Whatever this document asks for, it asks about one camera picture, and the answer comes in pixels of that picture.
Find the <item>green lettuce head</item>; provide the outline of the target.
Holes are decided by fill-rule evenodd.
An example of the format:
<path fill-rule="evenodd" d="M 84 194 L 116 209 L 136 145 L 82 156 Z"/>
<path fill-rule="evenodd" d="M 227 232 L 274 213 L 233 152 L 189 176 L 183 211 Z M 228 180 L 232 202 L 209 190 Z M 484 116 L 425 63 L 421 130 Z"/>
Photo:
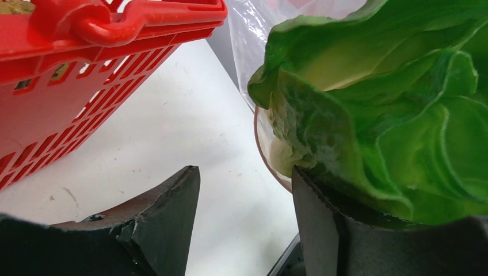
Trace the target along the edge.
<path fill-rule="evenodd" d="M 378 211 L 423 224 L 487 215 L 487 2 L 367 1 L 269 32 L 247 90 L 300 166 Z"/>

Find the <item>clear zip top bag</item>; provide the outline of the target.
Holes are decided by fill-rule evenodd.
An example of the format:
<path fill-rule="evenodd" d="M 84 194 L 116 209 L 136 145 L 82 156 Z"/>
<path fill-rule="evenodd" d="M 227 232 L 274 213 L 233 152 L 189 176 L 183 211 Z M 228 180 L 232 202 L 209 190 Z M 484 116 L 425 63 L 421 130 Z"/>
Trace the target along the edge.
<path fill-rule="evenodd" d="M 290 1 L 231 1 L 230 41 L 239 90 L 254 111 L 260 155 L 291 187 L 293 166 L 336 178 L 340 189 L 367 183 L 353 140 L 353 121 L 326 88 L 359 66 L 359 44 L 320 27 L 335 18 L 302 16 Z"/>

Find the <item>red plastic shopping basket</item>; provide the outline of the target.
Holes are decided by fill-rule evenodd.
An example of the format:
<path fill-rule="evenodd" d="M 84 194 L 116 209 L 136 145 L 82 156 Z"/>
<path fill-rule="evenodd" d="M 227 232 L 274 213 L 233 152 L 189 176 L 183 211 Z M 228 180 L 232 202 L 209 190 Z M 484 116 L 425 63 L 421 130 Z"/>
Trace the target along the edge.
<path fill-rule="evenodd" d="M 224 1 L 2 1 L 1 188 L 76 150 Z"/>

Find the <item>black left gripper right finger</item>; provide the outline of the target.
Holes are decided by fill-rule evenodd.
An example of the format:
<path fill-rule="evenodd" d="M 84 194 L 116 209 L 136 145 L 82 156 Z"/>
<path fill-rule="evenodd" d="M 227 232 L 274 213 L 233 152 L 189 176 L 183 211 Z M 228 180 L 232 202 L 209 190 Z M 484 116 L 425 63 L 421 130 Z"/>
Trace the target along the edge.
<path fill-rule="evenodd" d="M 302 168 L 292 193 L 307 275 L 418 275 L 405 223 L 322 186 Z"/>

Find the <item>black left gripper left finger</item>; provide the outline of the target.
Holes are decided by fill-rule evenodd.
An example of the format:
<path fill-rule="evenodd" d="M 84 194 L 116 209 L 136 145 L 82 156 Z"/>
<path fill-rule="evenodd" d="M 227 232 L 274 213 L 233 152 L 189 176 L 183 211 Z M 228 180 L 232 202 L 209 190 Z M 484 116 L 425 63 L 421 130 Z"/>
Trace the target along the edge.
<path fill-rule="evenodd" d="M 156 187 L 80 222 L 56 224 L 75 243 L 75 275 L 185 275 L 200 192 L 186 166 Z"/>

